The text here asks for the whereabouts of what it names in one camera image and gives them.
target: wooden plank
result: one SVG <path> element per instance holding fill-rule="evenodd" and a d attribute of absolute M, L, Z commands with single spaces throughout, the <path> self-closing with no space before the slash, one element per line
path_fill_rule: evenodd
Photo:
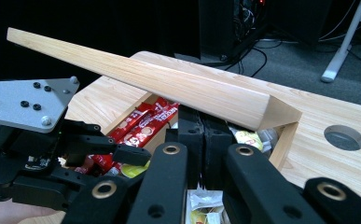
<path fill-rule="evenodd" d="M 264 92 L 281 99 L 302 112 L 287 160 L 281 174 L 290 182 L 303 187 L 310 178 L 325 176 L 345 184 L 361 195 L 361 149 L 346 151 L 330 145 L 324 131 L 331 125 L 344 125 L 361 133 L 361 105 L 300 91 L 255 78 L 238 76 L 195 63 L 139 52 L 132 56 L 146 63 L 154 63 L 192 74 L 232 79 L 247 89 Z"/>
<path fill-rule="evenodd" d="M 251 130 L 260 129 L 261 123 L 267 127 L 296 122 L 301 116 L 297 109 L 277 99 L 272 101 L 268 94 L 235 82 L 179 72 L 12 28 L 7 40 Z M 267 115 L 275 119 L 263 122 Z"/>

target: mounting hole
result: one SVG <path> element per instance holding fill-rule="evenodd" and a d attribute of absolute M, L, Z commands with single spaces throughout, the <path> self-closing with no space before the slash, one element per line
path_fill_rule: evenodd
<path fill-rule="evenodd" d="M 148 215 L 153 218 L 160 218 L 160 217 L 163 217 L 163 215 L 165 214 L 165 210 L 163 209 L 163 206 L 159 205 L 159 204 L 151 205 L 148 208 L 147 212 L 148 212 Z"/>
<path fill-rule="evenodd" d="M 317 189 L 320 193 L 335 201 L 343 201 L 346 199 L 346 193 L 333 184 L 327 182 L 317 185 Z"/>
<path fill-rule="evenodd" d="M 361 149 L 361 133 L 343 125 L 332 125 L 325 129 L 326 140 L 334 147 L 356 151 Z"/>
<path fill-rule="evenodd" d="M 254 154 L 253 149 L 249 147 L 237 147 L 236 151 L 243 156 L 251 156 Z"/>
<path fill-rule="evenodd" d="M 293 219 L 300 219 L 302 217 L 302 213 L 294 206 L 285 206 L 283 207 L 283 211 L 287 214 L 288 217 Z"/>
<path fill-rule="evenodd" d="M 163 152 L 168 155 L 177 154 L 180 151 L 180 147 L 177 146 L 167 146 L 163 149 Z"/>
<path fill-rule="evenodd" d="M 99 182 L 92 189 L 92 196 L 96 199 L 105 199 L 113 195 L 117 190 L 117 185 L 111 180 Z"/>

